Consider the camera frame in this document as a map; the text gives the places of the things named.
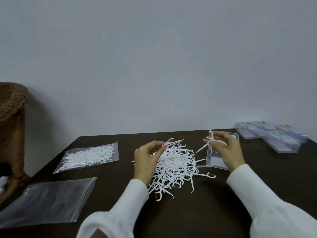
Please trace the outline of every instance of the woven basket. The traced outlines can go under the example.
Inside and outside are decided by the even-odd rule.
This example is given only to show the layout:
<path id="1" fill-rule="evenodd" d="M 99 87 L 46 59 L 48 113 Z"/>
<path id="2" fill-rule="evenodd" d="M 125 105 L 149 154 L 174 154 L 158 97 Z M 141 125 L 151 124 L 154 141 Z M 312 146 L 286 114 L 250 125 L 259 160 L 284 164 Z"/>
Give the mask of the woven basket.
<path id="1" fill-rule="evenodd" d="M 28 90 L 23 85 L 0 82 L 0 163 L 8 163 L 12 174 L 0 204 L 30 177 L 24 171 L 24 101 Z"/>

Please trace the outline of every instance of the empty plastic bag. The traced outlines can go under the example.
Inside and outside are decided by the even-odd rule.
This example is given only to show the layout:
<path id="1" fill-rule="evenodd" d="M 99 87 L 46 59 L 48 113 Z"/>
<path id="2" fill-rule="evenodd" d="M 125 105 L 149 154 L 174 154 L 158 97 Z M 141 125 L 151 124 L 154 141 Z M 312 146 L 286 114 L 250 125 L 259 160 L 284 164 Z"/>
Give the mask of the empty plastic bag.
<path id="1" fill-rule="evenodd" d="M 96 179 L 29 185 L 0 212 L 0 228 L 77 221 Z"/>
<path id="2" fill-rule="evenodd" d="M 73 148 L 65 152 L 53 174 L 117 160 L 118 142 L 91 148 Z"/>

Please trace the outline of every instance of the table surface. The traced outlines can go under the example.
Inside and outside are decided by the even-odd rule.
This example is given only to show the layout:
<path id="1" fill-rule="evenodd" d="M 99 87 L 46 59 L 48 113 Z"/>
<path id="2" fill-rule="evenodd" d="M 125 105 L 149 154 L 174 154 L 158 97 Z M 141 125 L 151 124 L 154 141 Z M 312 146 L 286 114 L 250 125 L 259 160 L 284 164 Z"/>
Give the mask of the table surface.
<path id="1" fill-rule="evenodd" d="M 0 229 L 0 237 L 76 237 L 83 220 L 93 212 L 108 211 L 117 202 L 129 180 L 133 178 L 134 150 L 152 140 L 185 139 L 188 149 L 198 150 L 204 145 L 206 130 L 83 136 L 76 139 L 49 164 L 33 176 L 14 195 L 0 206 L 16 199 L 26 185 L 97 177 L 95 186 L 85 203 L 77 222 L 42 224 L 11 229 Z M 52 174 L 64 152 L 71 148 L 94 147 L 118 141 L 119 161 Z M 246 163 L 284 201 L 302 208 L 317 218 L 317 144 L 308 140 L 297 154 L 279 154 L 262 139 L 243 139 L 240 144 Z M 207 149 L 197 154 L 197 160 L 206 157 Z M 163 194 L 156 201 L 154 193 L 142 208 L 134 226 L 135 237 L 249 237 L 251 218 L 226 184 L 229 171 L 217 168 L 200 168 L 215 179 L 194 176 L 194 188 L 186 181 L 181 188 L 172 188 L 174 199 Z"/>

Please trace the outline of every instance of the plastic box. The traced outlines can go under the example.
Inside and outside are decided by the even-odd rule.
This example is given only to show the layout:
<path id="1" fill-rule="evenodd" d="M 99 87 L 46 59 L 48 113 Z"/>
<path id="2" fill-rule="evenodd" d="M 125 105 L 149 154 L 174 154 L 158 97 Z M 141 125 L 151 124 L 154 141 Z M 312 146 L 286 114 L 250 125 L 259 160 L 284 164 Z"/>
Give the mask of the plastic box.
<path id="1" fill-rule="evenodd" d="M 254 132 L 260 137 L 264 138 L 266 136 L 267 131 L 278 131 L 273 125 L 265 122 L 265 121 L 253 121 L 252 124 L 258 128 Z"/>
<path id="2" fill-rule="evenodd" d="M 301 134 L 300 132 L 295 130 L 295 128 L 293 128 L 292 126 L 289 126 L 287 124 L 277 125 L 277 126 L 275 126 L 275 128 L 283 131 L 284 133 L 286 133 L 289 136 L 292 136 L 301 144 L 306 143 L 306 141 L 308 139 L 307 135 Z"/>
<path id="3" fill-rule="evenodd" d="M 297 153 L 300 143 L 282 131 L 268 131 L 264 139 L 278 153 Z"/>
<path id="4" fill-rule="evenodd" d="M 252 122 L 237 122 L 234 127 L 244 139 L 259 138 L 257 132 L 260 132 L 261 130 L 259 130 Z"/>
<path id="5" fill-rule="evenodd" d="M 238 134 L 236 133 L 228 133 L 228 134 L 230 134 L 232 137 L 239 140 Z M 220 153 L 216 152 L 214 149 L 211 152 L 210 148 L 207 151 L 206 165 L 209 167 L 229 170 L 227 166 L 224 164 L 224 161 L 222 160 Z"/>

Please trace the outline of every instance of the white shirt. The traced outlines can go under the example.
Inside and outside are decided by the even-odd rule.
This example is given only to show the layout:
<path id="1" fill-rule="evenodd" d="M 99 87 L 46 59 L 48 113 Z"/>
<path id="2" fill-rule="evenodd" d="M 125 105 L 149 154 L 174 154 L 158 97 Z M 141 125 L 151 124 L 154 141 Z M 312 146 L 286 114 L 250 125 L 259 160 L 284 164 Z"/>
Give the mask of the white shirt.
<path id="1" fill-rule="evenodd" d="M 317 237 L 317 220 L 281 200 L 247 164 L 236 168 L 227 183 L 252 218 L 251 238 Z M 133 238 L 135 221 L 147 199 L 146 185 L 131 180 L 109 212 L 95 212 L 84 220 L 77 238 L 89 238 L 97 228 L 109 238 Z"/>

